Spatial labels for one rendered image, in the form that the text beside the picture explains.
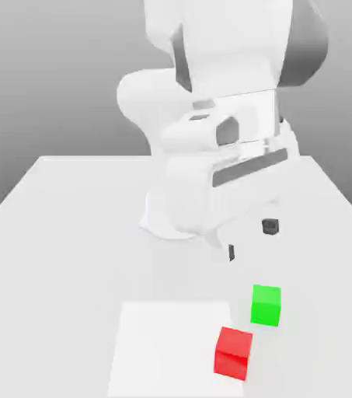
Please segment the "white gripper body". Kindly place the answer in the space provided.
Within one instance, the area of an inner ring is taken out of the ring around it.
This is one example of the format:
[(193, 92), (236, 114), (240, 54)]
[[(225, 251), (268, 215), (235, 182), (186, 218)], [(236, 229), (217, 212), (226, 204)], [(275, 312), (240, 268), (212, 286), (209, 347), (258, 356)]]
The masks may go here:
[(216, 170), (209, 190), (206, 232), (213, 232), (278, 199), (294, 186), (299, 166), (297, 141), (272, 140), (262, 155)]

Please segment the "small green cube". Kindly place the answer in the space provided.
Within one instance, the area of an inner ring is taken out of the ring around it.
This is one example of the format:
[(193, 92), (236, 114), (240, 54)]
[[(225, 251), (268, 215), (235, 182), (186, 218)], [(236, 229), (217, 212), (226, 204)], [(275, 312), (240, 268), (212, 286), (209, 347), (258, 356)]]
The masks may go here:
[(281, 288), (254, 285), (250, 322), (264, 326), (279, 326), (281, 318)]

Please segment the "small red cube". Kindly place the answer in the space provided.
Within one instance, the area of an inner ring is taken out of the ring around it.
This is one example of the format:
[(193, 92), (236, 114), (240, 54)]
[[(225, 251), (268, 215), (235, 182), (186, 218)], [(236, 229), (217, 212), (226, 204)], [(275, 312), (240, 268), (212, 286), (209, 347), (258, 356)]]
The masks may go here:
[(214, 372), (245, 381), (253, 334), (222, 327), (214, 352)]

